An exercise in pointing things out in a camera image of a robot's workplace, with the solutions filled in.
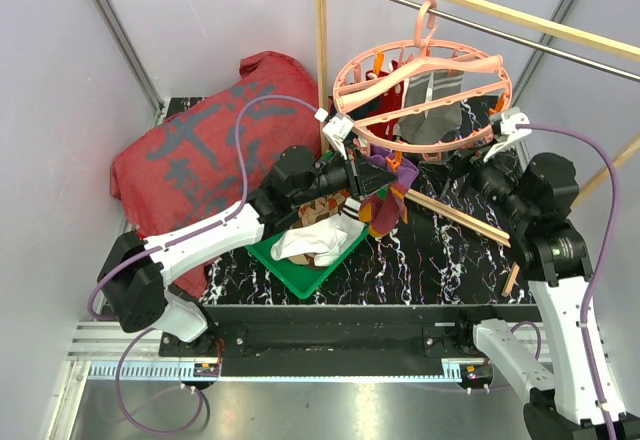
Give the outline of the purple striped sock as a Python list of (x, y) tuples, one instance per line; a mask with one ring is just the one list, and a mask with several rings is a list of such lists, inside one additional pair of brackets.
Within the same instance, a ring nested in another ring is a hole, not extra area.
[(396, 172), (401, 165), (402, 154), (378, 145), (370, 145), (369, 160), (381, 168)]
[(359, 208), (359, 220), (368, 225), (369, 234), (383, 237), (402, 220), (408, 221), (405, 196), (418, 176), (418, 168), (408, 160), (402, 160), (395, 170), (397, 180), (387, 187), (385, 198), (375, 194), (365, 199)]

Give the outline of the pink round clip hanger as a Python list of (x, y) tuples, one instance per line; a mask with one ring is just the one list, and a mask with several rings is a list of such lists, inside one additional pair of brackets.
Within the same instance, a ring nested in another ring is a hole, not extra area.
[(503, 57), (437, 39), (436, 9), (436, 0), (424, 1), (410, 39), (368, 49), (338, 73), (333, 105), (353, 119), (352, 131), (366, 143), (439, 160), (494, 137), (490, 126), (450, 141), (435, 133), (462, 102), (496, 93), (491, 113), (511, 106), (513, 86)]

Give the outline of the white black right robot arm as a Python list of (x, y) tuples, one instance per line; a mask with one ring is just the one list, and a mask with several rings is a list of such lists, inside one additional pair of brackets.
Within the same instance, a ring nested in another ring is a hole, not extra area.
[(620, 398), (585, 297), (595, 274), (586, 242), (568, 218), (579, 192), (574, 164), (541, 153), (516, 175), (483, 147), (456, 153), (447, 169), (506, 218), (552, 366), (546, 368), (498, 317), (462, 318), (453, 334), (457, 350), (482, 353), (498, 368), (523, 404), (533, 439), (638, 438), (639, 418)]

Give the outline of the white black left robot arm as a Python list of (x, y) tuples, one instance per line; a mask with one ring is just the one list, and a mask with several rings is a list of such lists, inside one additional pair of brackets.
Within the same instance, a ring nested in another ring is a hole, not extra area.
[(125, 333), (169, 333), (196, 356), (215, 346), (216, 332), (196, 302), (171, 292), (183, 274), (229, 251), (284, 232), (301, 205), (345, 190), (365, 199), (395, 181), (359, 149), (318, 160), (305, 146), (284, 150), (245, 200), (169, 233), (141, 238), (129, 231), (114, 242), (97, 285)]

